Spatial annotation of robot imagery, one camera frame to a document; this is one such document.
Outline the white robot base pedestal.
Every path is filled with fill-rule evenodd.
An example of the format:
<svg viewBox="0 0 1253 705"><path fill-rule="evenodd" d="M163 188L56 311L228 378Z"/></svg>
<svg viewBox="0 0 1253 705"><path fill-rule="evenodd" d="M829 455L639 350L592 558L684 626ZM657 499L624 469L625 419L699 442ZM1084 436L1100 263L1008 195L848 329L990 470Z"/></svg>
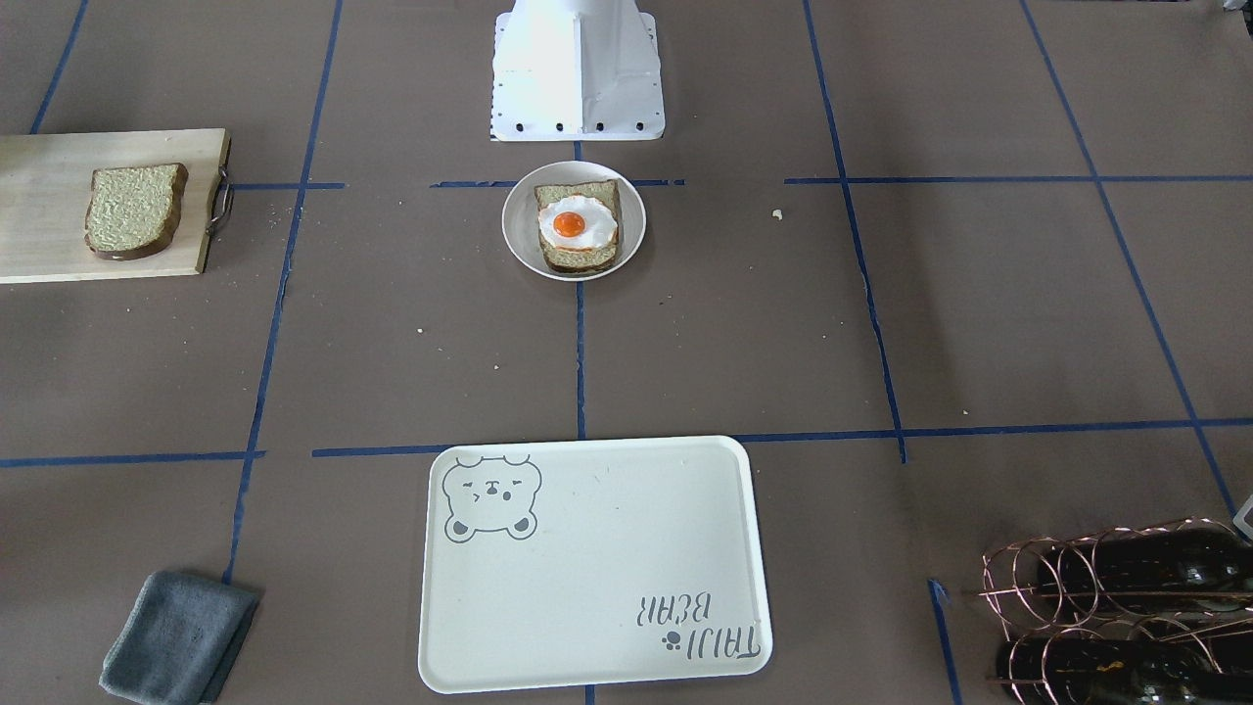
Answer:
<svg viewBox="0 0 1253 705"><path fill-rule="evenodd" d="M489 138L657 140L664 131L657 23L635 1L516 1L497 15Z"/></svg>

